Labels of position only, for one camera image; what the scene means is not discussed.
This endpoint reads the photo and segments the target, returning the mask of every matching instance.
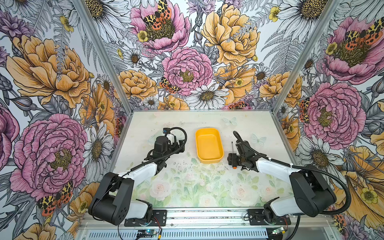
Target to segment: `floral wallpaper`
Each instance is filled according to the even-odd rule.
[[[297,161],[348,185],[352,204],[334,216],[345,240],[384,239],[383,4],[343,1],[290,91],[298,101],[277,109]],[[345,192],[325,178],[340,208]]]
[[[69,3],[0,0],[6,239],[73,240],[127,120]]]
[[[71,1],[64,15],[84,32]],[[266,109],[327,0],[85,3],[133,109]],[[331,21],[344,17],[338,11]],[[298,78],[291,106],[301,85]]]

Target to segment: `yellow plastic container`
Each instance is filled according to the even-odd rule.
[[[220,133],[215,128],[196,131],[197,156],[202,163],[217,163],[224,157]]]

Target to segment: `yellow tray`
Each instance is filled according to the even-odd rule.
[[[197,156],[202,163],[217,163],[224,157],[220,133],[215,128],[196,131]]]

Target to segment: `floral table surface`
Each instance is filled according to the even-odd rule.
[[[234,130],[258,151],[290,162],[267,111],[135,112],[114,172],[141,163],[162,129],[174,126],[188,134],[185,152],[172,155],[166,168],[138,185],[132,199],[146,200],[154,207],[257,207],[292,194],[289,183],[268,174],[232,169],[227,162],[231,142],[236,141]],[[219,163],[203,164],[197,157],[195,132],[204,127],[220,132],[225,155]],[[183,138],[181,131],[173,132]]]

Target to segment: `orange flower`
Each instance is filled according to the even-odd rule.
[[[252,80],[255,71],[255,68],[247,69],[246,67],[241,67],[238,69],[234,65],[219,67],[214,75],[219,81],[225,81],[222,89],[229,89],[229,95],[226,96],[227,99],[225,100],[226,105],[239,101],[245,96],[245,91],[250,92],[252,90]]]
[[[56,48],[59,46],[52,39],[43,43],[39,38],[23,35],[21,40],[13,38],[13,44],[24,58],[8,56],[7,70],[21,88],[18,91],[22,96],[44,96],[41,104],[46,104],[55,94],[65,98],[70,108],[75,108],[91,92],[89,73],[75,50],[66,46],[64,68],[58,81]]]
[[[164,98],[164,102],[159,102],[157,109],[189,109],[188,104],[181,98],[176,98],[172,95]]]
[[[100,126],[101,122],[107,125],[107,130],[113,136],[115,131],[115,113],[113,111],[113,104],[107,97],[109,93],[103,89],[100,83],[97,88],[92,92],[92,97],[88,96],[81,103],[79,116],[81,124],[84,126],[95,125]]]
[[[285,136],[288,139],[292,150],[295,151],[300,141],[299,119],[294,119],[293,117],[288,119],[287,116],[283,119],[281,127],[284,130]]]
[[[219,52],[218,63],[241,66],[246,63],[247,58],[255,55],[260,32],[255,26],[252,31],[247,31],[240,36],[233,36],[236,32],[242,31],[244,27],[249,28],[251,22],[249,17],[241,15],[238,8],[233,5],[224,4],[222,14],[215,12],[208,14],[201,34],[207,38],[207,46],[217,46]]]
[[[158,93],[156,82],[141,71],[122,71],[118,75],[118,78],[128,99],[134,96],[144,100],[144,98],[155,96]],[[116,98],[119,97],[116,90],[114,91],[114,95]]]
[[[92,182],[85,185],[85,187],[80,191],[79,196],[70,203],[70,209],[73,212],[67,216],[67,219],[74,223],[68,229],[68,232],[72,233],[75,238],[77,230],[83,220],[83,216],[91,204],[99,185],[99,182]]]
[[[45,224],[44,227],[39,223],[32,224],[25,232],[21,233],[13,240],[55,240],[56,227]]]
[[[260,97],[267,97],[268,99],[278,96],[283,89],[285,82],[289,77],[290,71],[283,74],[278,73],[272,75],[270,78],[267,78],[268,84],[264,84],[260,87]],[[296,82],[293,84],[293,87],[289,91],[285,102],[290,106],[294,107],[298,100],[301,98],[301,85],[303,83],[302,77],[298,76]]]
[[[346,169],[340,171],[347,180],[352,203],[346,213],[361,219],[367,215],[365,225],[377,228],[384,222],[384,162],[365,146],[349,146]],[[335,207],[340,208],[345,202],[345,192],[335,185],[337,197]]]

